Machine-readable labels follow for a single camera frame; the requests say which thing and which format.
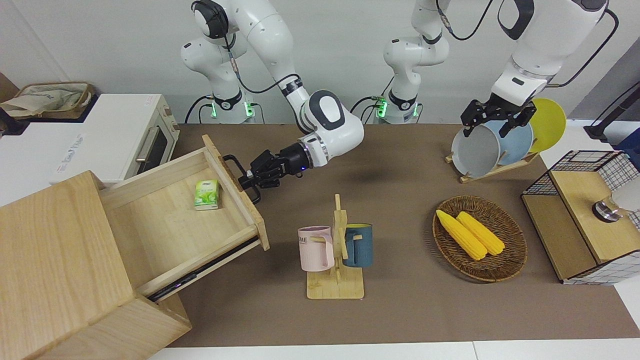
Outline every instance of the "oven window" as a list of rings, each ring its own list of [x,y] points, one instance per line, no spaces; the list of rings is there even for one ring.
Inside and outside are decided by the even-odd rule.
[[[153,169],[154,167],[162,163],[162,159],[163,159],[164,151],[166,150],[167,143],[168,142],[164,133],[161,130],[158,131],[156,140],[151,146],[151,151],[149,152],[147,161],[140,164],[140,168],[138,169],[138,174],[145,172],[147,170]]]

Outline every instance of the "green tissue pack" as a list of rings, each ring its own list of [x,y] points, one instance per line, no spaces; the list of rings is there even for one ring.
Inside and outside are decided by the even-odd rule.
[[[196,184],[193,207],[196,210],[213,210],[218,208],[218,180],[203,180]]]

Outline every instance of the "oven handle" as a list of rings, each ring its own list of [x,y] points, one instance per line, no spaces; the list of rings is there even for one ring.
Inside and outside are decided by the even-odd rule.
[[[158,138],[158,133],[160,132],[160,127],[152,127],[147,132],[147,137],[145,138],[145,142],[142,144],[142,148],[140,152],[136,156],[137,163],[146,163],[149,160],[149,155],[151,155],[151,149],[154,147],[154,143]]]

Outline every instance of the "yellow plate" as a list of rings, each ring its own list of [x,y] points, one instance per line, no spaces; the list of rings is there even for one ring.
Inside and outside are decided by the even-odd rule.
[[[566,128],[566,115],[562,107],[553,100],[533,99],[533,103],[538,110],[529,121],[536,139],[530,152],[541,152],[560,141]]]

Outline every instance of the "pink mug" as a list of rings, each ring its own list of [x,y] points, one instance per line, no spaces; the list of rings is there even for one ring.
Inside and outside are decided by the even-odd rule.
[[[309,226],[298,229],[298,245],[302,270],[318,272],[334,266],[330,226]]]

